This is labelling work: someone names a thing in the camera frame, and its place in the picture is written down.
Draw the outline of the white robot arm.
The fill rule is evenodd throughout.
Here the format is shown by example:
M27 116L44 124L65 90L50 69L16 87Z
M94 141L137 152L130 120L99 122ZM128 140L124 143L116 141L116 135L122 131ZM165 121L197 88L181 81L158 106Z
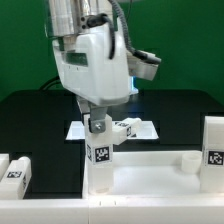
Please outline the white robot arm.
M46 33L63 87L77 95L93 133L106 130L107 108L128 101L122 20L114 0L44 0Z

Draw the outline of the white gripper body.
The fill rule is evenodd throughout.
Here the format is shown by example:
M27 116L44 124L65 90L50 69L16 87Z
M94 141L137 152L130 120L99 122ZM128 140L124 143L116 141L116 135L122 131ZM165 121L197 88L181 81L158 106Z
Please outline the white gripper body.
M108 27L93 28L76 39L69 38L60 51L54 40L53 52L63 87L98 106L126 103L129 99L129 72L126 49L120 33L115 35L115 56L109 58Z

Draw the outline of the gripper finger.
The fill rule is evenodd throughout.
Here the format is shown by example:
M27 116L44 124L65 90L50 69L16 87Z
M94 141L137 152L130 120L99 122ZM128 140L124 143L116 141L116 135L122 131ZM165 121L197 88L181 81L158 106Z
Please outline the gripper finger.
M89 102L80 96L76 97L76 101L80 110L81 119L83 122L85 122L88 119L88 116L90 115Z
M90 105L89 129L91 133L100 134L106 130L106 114L106 107Z

